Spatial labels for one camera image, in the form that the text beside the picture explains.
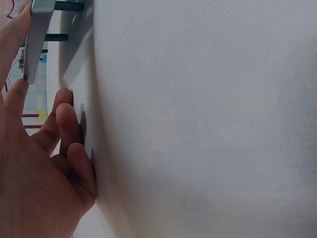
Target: white surface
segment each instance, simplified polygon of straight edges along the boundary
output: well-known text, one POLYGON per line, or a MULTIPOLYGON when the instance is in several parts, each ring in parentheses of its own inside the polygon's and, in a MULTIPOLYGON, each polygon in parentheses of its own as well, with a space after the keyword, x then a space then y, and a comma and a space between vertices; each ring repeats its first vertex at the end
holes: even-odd
POLYGON ((75 235, 316 237, 316 12, 95 0, 97 78, 89 27, 56 53, 98 179, 100 209, 75 235))

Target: finger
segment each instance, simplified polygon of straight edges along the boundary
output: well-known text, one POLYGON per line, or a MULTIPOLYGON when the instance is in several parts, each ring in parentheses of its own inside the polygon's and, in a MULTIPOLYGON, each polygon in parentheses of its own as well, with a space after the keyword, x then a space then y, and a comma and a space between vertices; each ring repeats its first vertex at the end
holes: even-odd
POLYGON ((56 122, 61 136, 59 153, 66 156, 72 143, 82 143, 82 133, 74 108, 69 104, 59 105, 56 110, 56 122))
POLYGON ((10 88, 4 98, 4 106, 7 112, 21 117, 24 108, 24 101, 29 89, 27 80, 21 78, 10 88))
POLYGON ((71 164, 73 182, 76 190, 84 201, 86 209, 89 210, 95 203, 97 196, 96 177, 85 147, 80 143, 73 143, 68 148, 67 159, 71 164))
POLYGON ((66 88, 60 89, 55 97, 52 113, 47 118, 41 129, 31 138, 49 155, 53 152, 60 140, 60 132, 56 122, 56 110, 59 105, 72 104, 72 92, 66 88))
POLYGON ((2 90, 6 77, 9 74, 12 62, 17 51, 29 33, 31 25, 31 4, 10 21, 0 32, 0 91, 2 90))
POLYGON ((72 167, 68 159, 63 155, 55 155, 52 157, 52 161, 59 168, 59 170, 65 174, 68 178, 71 176, 72 167))

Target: hand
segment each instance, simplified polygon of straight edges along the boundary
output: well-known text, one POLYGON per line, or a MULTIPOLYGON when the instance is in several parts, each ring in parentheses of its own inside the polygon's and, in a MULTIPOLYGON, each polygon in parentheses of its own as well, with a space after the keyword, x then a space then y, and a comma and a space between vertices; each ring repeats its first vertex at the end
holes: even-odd
MULTIPOLYGON (((30 22, 27 6, 0 32, 0 89, 30 22)), ((72 93, 59 90, 52 113, 30 137, 21 120, 27 91, 20 79, 0 96, 0 237, 69 238, 96 198, 72 93), (60 138, 60 154, 51 158, 60 138)))

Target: textured fabric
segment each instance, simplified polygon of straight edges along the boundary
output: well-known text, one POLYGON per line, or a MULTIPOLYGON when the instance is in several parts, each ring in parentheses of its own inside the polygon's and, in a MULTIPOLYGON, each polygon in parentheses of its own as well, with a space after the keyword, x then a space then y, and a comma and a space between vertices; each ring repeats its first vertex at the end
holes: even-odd
POLYGON ((117 237, 317 236, 316 13, 95 0, 99 206, 117 237))

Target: threaded rod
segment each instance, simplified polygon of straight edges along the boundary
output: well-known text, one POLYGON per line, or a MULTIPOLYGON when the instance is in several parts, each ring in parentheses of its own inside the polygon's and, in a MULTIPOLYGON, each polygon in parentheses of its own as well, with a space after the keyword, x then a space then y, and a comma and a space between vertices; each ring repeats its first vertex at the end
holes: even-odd
POLYGON ((68 41, 68 35, 67 34, 46 34, 45 41, 46 42, 68 41))
POLYGON ((73 12, 82 12, 85 8, 85 5, 80 2, 72 1, 56 1, 55 10, 57 11, 73 11, 73 12))

